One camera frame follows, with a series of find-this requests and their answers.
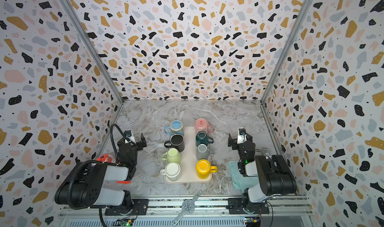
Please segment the pink mug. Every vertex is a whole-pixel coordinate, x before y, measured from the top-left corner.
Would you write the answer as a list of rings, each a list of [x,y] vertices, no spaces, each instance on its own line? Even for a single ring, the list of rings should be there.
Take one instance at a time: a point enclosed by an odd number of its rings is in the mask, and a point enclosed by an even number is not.
[[[195,122],[195,132],[204,132],[207,135],[213,133],[215,128],[205,119],[197,119]]]

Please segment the blue butterfly mug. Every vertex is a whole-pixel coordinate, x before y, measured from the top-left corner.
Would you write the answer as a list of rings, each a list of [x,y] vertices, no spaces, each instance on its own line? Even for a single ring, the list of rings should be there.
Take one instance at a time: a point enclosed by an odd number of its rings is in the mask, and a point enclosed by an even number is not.
[[[164,128],[165,134],[172,136],[175,134],[184,135],[184,125],[181,121],[173,121],[169,126]]]

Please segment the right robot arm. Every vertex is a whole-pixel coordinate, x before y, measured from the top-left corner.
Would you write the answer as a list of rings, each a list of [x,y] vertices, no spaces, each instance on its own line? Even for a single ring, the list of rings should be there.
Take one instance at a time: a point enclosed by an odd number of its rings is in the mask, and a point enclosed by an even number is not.
[[[253,137],[246,130],[239,129],[236,139],[229,136],[228,147],[237,151],[239,160],[231,162],[232,180],[235,187],[243,192],[240,198],[229,198],[231,215],[268,214],[267,201],[277,197],[294,194],[296,180],[282,155],[271,155],[269,150],[257,155]]]

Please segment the black mug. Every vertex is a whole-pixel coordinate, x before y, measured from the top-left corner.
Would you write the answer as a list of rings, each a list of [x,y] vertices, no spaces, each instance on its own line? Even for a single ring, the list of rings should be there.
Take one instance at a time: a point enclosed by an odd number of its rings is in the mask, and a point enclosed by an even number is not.
[[[164,147],[167,149],[175,148],[180,153],[185,150],[184,137],[181,134],[174,134],[170,137],[169,141],[164,143]]]

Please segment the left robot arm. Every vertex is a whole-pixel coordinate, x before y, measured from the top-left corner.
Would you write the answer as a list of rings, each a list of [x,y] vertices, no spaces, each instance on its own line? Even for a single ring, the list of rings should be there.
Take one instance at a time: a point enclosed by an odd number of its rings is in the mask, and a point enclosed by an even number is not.
[[[129,191],[103,186],[105,182],[129,184],[137,170],[138,152],[146,146],[144,136],[136,142],[131,131],[125,131],[118,141],[118,162],[90,160],[77,163],[56,191],[55,203],[73,210],[106,208],[107,216],[146,215],[147,199],[133,199]]]

